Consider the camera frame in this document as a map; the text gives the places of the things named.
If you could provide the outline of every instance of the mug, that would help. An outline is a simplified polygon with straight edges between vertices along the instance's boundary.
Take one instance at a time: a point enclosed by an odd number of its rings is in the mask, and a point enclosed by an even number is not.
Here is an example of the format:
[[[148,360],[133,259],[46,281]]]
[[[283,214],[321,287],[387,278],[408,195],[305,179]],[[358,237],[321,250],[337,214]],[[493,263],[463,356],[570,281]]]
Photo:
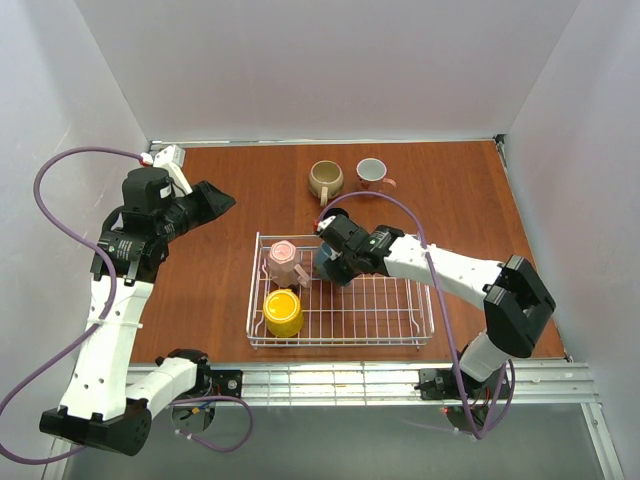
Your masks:
[[[335,162],[323,160],[311,167],[309,188],[320,199],[320,206],[326,207],[331,198],[335,198],[344,186],[342,169]]]
[[[300,297],[291,290],[275,290],[262,304],[267,328],[274,337],[295,337],[304,325]]]
[[[330,281],[331,278],[324,267],[324,263],[331,258],[331,247],[322,242],[313,255],[313,270],[322,280]]]
[[[282,240],[271,245],[267,264],[271,279],[280,287],[300,284],[308,287],[311,277],[302,268],[302,254],[291,242]]]
[[[360,188],[370,192],[379,192],[385,187],[396,188],[396,182],[387,176],[387,166],[377,158],[365,158],[360,160],[356,167]]]

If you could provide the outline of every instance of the wire basket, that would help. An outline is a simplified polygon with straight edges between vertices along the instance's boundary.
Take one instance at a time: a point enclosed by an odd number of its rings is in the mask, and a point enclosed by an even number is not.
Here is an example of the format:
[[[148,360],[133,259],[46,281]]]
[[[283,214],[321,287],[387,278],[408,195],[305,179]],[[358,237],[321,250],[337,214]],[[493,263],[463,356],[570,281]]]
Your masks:
[[[299,288],[304,326],[290,338],[267,329],[262,306],[280,287],[271,280],[267,256],[271,245],[288,240],[302,254],[311,276],[309,288]],[[313,254],[322,240],[315,235],[256,235],[247,337],[258,347],[347,347],[366,345],[425,345],[433,335],[430,287],[411,280],[361,275],[347,287],[322,280],[313,271]]]

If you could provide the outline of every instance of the blue mug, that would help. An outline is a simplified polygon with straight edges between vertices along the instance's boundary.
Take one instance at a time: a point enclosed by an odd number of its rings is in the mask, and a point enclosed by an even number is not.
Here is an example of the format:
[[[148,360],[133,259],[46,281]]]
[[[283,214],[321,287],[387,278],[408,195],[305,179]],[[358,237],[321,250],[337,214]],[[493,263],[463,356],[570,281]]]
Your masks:
[[[313,254],[313,269],[316,274],[326,281],[331,281],[327,270],[324,268],[324,262],[331,258],[331,247],[325,242],[322,242]]]

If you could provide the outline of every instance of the pink cup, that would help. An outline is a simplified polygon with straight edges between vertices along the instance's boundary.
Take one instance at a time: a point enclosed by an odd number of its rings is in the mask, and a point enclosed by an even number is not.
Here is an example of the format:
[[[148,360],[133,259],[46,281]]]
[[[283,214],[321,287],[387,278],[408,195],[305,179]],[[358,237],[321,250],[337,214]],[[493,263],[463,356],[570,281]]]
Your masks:
[[[311,278],[302,268],[302,253],[291,242],[281,240],[271,245],[267,257],[271,279],[279,287],[302,285],[308,287]]]

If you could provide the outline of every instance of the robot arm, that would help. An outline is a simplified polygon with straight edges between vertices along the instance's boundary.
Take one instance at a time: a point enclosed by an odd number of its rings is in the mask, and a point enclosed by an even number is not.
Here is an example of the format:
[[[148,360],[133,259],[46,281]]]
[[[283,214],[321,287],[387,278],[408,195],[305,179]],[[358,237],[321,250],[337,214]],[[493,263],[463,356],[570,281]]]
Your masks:
[[[235,204],[208,182],[191,187],[180,169],[180,152],[175,146],[163,150],[153,168],[131,171],[122,184],[124,205],[107,218],[98,241],[116,267],[116,298],[108,316],[98,318],[110,279],[95,255],[87,329],[94,324],[100,328],[82,345],[58,408],[42,414],[42,432],[135,455],[163,408],[181,394],[203,395],[211,388],[206,354],[193,350],[172,352],[154,372],[126,386],[140,317],[169,254],[169,242]],[[115,227],[120,216],[122,226]]]
[[[369,234],[339,213],[320,222],[316,233],[334,252],[323,267],[340,285],[361,273],[434,284],[426,250],[401,230],[381,225]],[[530,357],[555,309],[532,265],[515,255],[504,264],[465,257],[435,245],[429,246],[429,252],[444,290],[485,312],[487,329],[460,358],[469,389],[483,385],[509,358]]]

